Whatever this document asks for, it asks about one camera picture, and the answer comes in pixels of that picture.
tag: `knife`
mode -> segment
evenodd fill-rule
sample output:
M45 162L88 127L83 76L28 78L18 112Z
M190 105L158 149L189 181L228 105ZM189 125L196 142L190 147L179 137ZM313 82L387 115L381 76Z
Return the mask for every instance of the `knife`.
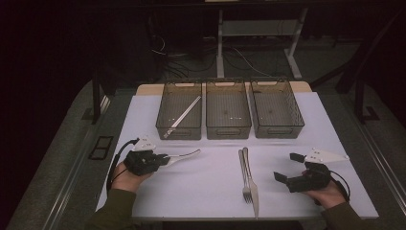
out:
M246 147L244 147L242 149L242 154L244 155L245 167L247 169L248 185L250 186L251 197L253 199L254 214L255 214L255 218L258 219L258 215L259 215L258 187L254 183L253 177L251 175L250 163L248 162L248 149Z

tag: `table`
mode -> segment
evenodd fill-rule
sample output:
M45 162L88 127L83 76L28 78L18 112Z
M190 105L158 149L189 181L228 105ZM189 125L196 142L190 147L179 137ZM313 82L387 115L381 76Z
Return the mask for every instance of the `table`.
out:
M254 219L252 204L242 197L242 174L238 150L247 147L254 181L259 187L259 219L314 219L321 207L306 195L290 194L273 172L288 177L300 175L301 163L289 159L290 152L308 154L312 148L346 155L316 93L305 82L292 82L305 126L297 139L257 139L251 129L247 140L208 140L203 106L202 139L162 141L155 122L162 84L141 85L129 106L116 147L147 135L157 146L155 153L182 154L201 149L194 158L160 168L139 189L133 208L136 220L243 220ZM128 147L120 161L125 159ZM351 205L362 218L377 218L372 202L350 161L329 163L350 185ZM98 209L106 200L102 188Z

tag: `metal fork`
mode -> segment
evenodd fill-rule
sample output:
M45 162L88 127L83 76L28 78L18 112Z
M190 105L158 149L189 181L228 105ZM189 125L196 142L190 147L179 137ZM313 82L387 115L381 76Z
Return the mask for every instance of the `metal fork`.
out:
M251 190L248 186L247 171L245 167L244 156L242 155L242 149L238 151L238 155L239 163L241 163L242 178L244 179L244 188L242 188L242 195L244 196L245 202L251 203L253 199L251 197Z

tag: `storage bin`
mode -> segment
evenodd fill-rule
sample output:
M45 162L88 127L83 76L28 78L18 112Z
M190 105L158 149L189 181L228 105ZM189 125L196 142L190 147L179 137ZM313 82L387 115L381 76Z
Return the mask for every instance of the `storage bin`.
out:
M202 122L202 82L167 80L162 94L156 128L161 140L200 140ZM172 128L185 113L184 118Z
M251 78L250 107L257 138L297 138L305 125L287 79Z
M247 139L251 117L243 79L206 80L207 138Z

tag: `hand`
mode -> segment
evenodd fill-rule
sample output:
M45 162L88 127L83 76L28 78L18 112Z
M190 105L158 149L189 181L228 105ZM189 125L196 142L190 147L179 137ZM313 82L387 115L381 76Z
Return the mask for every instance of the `hand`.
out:
M317 199L325 209L329 209L346 202L339 188L333 181L330 181L324 189L307 191L304 192L304 194L312 197L313 199Z
M141 176L133 174L132 172L129 172L126 169L125 164L121 162L120 164L117 165L116 169L114 170L113 178L115 177L116 178L113 180L111 188L126 190L135 194L140 184L150 176L152 176L152 173L144 174Z

